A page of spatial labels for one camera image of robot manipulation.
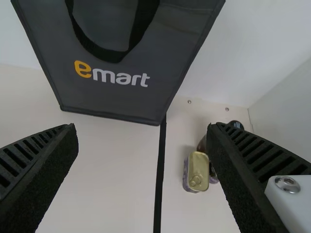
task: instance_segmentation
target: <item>black strap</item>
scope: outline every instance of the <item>black strap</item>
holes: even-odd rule
[[[95,57],[111,63],[118,63],[140,42],[159,6],[159,0],[138,0],[135,19],[126,51],[104,49],[91,41],[80,28],[73,16],[74,0],[65,0],[73,30],[81,45]]]
[[[161,232],[161,211],[162,211],[162,190],[164,178],[166,141],[166,116],[160,126],[159,155],[157,158],[156,182],[155,182],[155,212],[154,212],[154,233]]]

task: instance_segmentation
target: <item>gray tote bag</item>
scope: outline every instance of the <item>gray tote bag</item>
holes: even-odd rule
[[[60,108],[159,125],[225,0],[12,0]]]

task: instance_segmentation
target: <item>tin can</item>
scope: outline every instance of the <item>tin can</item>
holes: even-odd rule
[[[205,153],[192,152],[184,160],[183,187],[187,192],[204,192],[209,185],[209,159]]]

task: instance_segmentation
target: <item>white wall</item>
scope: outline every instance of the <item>white wall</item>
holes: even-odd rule
[[[179,95],[249,107],[311,57],[310,0],[227,0]],[[40,69],[9,0],[0,63]]]
[[[311,58],[249,108],[255,134],[311,162]]]

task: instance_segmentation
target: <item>emart logo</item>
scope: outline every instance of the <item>emart logo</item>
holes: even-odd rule
[[[142,87],[148,87],[146,81],[147,79],[150,79],[150,77],[148,77],[145,73],[142,75],[133,76],[126,73],[118,73],[116,75],[114,72],[109,70],[102,70],[98,68],[92,69],[88,64],[81,61],[75,61],[74,68],[78,75],[86,79],[89,79],[93,76],[93,80],[98,81],[98,74],[100,74],[102,82],[104,83],[106,83],[107,79],[109,79],[111,83],[117,83],[121,85],[131,84],[132,86],[136,86],[138,83],[138,85],[140,84]]]

